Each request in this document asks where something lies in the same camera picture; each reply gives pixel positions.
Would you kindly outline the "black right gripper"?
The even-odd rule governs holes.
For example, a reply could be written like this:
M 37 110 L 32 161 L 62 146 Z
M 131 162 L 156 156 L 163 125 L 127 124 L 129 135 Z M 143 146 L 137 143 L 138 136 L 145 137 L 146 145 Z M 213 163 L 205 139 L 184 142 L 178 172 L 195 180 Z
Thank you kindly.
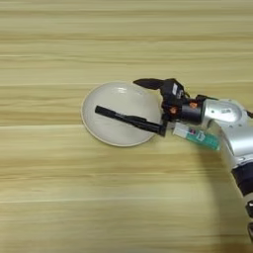
M 156 78 L 140 78 L 133 83 L 142 88 L 157 90 L 163 85 L 163 80 Z M 183 97 L 181 99 L 164 99 L 162 109 L 163 118 L 169 122 L 185 122 L 199 125 L 203 121 L 205 98 L 197 96 L 195 99 Z M 145 118 L 126 116 L 126 121 L 134 127 L 154 132 L 161 136 L 166 134 L 167 122 L 161 124 L 149 122 Z

